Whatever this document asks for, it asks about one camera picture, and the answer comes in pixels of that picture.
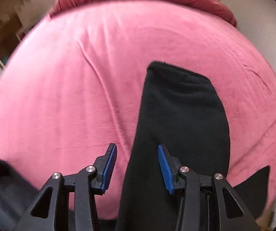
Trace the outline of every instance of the metal screw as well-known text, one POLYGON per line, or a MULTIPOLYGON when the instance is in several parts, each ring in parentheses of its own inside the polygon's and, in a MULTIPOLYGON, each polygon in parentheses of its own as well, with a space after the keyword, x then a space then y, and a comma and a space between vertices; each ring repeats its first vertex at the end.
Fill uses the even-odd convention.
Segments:
POLYGON ((188 167, 181 167, 180 171, 182 171, 183 173, 187 173, 189 171, 188 167))
POLYGON ((54 174, 52 175, 52 178, 53 178, 53 179, 59 179, 60 176, 61 176, 61 174, 57 172, 57 173, 54 173, 54 174))
POLYGON ((90 172, 93 172, 95 170, 95 167, 94 166, 88 166, 87 168, 86 168, 86 171, 88 171, 89 173, 90 172))
POLYGON ((223 178, 223 175, 222 174, 215 174, 215 178, 217 180, 221 180, 223 178))

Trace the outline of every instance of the pink comforter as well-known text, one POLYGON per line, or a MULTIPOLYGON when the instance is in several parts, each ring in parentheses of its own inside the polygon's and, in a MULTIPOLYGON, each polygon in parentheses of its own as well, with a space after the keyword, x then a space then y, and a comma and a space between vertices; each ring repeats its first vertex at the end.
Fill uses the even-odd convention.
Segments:
POLYGON ((230 128, 228 181, 235 186, 270 165, 269 204, 276 75, 233 27, 231 11, 217 0, 91 1, 59 0, 12 55, 0 79, 0 159, 40 188, 116 143, 110 188, 96 199, 100 218, 116 218, 146 68, 158 60, 211 80, 230 128))

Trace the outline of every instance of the triangular cutout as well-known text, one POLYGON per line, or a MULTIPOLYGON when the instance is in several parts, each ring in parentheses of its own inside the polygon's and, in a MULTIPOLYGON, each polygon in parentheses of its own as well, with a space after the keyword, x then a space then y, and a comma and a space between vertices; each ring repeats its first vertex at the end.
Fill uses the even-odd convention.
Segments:
POLYGON ((229 219, 242 217, 244 215, 244 212, 240 208, 230 191, 224 187, 222 189, 222 193, 224 194, 227 217, 229 219))
POLYGON ((40 217, 46 219, 49 213, 49 206, 52 196, 52 187, 48 187, 38 200, 37 204, 31 211, 31 215, 34 217, 40 217))

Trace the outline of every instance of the pink blanket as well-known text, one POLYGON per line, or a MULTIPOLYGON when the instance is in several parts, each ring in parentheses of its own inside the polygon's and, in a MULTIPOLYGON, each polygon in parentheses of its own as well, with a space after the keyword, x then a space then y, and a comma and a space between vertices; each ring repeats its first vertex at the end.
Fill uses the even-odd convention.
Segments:
POLYGON ((110 188, 96 199, 100 218, 116 218, 146 68, 158 60, 211 80, 230 128, 227 179, 235 186, 270 165, 269 205, 276 75, 233 27, 231 11, 216 0, 90 1, 60 0, 12 55, 0 79, 0 159, 40 188, 54 172, 76 173, 116 143, 110 188))

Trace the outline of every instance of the pink bed sheet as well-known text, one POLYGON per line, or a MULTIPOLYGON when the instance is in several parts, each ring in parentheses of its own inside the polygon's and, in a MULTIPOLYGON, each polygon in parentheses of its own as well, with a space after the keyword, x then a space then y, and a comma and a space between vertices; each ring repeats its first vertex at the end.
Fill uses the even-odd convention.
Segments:
POLYGON ((118 147, 98 215, 117 217, 148 64, 163 61, 208 77, 226 111, 228 181, 270 165, 276 194, 276 75, 219 16, 161 0, 90 3, 47 16, 23 40, 0 79, 0 159, 40 188, 118 147))

